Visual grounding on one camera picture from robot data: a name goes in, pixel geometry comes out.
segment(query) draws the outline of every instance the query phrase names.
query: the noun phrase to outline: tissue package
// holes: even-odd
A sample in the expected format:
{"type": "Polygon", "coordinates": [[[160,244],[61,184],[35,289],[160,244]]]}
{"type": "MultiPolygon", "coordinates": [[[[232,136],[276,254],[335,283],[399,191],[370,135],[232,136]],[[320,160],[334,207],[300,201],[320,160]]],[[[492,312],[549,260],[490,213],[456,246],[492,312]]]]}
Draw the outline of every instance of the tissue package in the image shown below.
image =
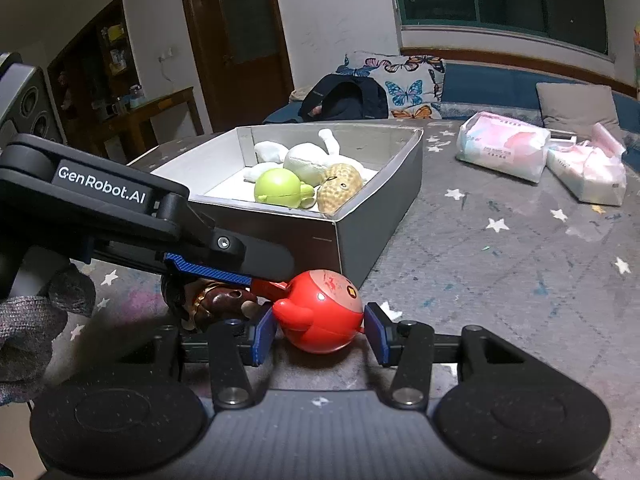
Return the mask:
{"type": "Polygon", "coordinates": [[[456,157],[465,162],[540,182],[548,152],[549,130],[480,112],[460,126],[456,157]]]}
{"type": "Polygon", "coordinates": [[[596,124],[591,140],[549,150],[546,164],[581,202],[622,205],[626,172],[620,157],[624,152],[625,147],[596,124]]]}

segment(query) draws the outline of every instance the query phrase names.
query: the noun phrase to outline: tissue pack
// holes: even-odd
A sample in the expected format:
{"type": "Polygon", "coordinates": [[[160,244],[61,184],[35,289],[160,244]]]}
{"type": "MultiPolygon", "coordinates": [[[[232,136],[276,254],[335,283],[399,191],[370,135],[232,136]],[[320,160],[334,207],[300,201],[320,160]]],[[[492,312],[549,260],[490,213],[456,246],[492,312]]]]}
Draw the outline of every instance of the tissue pack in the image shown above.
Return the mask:
{"type": "Polygon", "coordinates": [[[549,150],[546,164],[581,202],[622,205],[626,172],[620,157],[625,147],[601,124],[591,140],[549,150]]]}
{"type": "Polygon", "coordinates": [[[460,126],[456,158],[538,183],[549,138],[544,128],[480,112],[460,126]]]}

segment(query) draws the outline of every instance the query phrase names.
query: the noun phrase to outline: tan peanut plush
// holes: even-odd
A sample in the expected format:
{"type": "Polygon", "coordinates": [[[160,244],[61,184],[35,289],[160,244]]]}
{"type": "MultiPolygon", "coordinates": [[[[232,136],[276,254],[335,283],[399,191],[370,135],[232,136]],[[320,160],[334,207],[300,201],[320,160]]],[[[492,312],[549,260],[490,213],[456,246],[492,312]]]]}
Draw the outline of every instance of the tan peanut plush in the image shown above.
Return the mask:
{"type": "Polygon", "coordinates": [[[334,214],[362,189],[362,177],[349,164],[334,164],[324,172],[324,182],[318,190],[318,211],[334,214]]]}

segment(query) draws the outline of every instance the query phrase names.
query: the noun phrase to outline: frosted glass panel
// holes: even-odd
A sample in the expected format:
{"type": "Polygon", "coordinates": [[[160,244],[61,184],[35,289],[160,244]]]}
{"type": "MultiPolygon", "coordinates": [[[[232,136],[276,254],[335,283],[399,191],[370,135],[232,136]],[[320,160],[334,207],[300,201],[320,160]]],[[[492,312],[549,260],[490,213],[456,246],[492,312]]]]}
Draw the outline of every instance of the frosted glass panel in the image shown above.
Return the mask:
{"type": "Polygon", "coordinates": [[[278,52],[270,0],[220,0],[233,63],[278,52]]]}

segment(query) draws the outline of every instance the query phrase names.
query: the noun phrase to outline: green toy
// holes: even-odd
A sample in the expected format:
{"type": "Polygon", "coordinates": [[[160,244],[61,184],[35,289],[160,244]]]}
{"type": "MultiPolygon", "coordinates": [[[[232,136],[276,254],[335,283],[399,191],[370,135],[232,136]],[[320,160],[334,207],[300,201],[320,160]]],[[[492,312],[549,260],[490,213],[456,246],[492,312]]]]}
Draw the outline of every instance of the green toy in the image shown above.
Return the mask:
{"type": "Polygon", "coordinates": [[[255,201],[284,207],[309,208],[316,201],[314,188],[301,182],[293,171],[274,168],[265,171],[255,182],[255,201]]]}

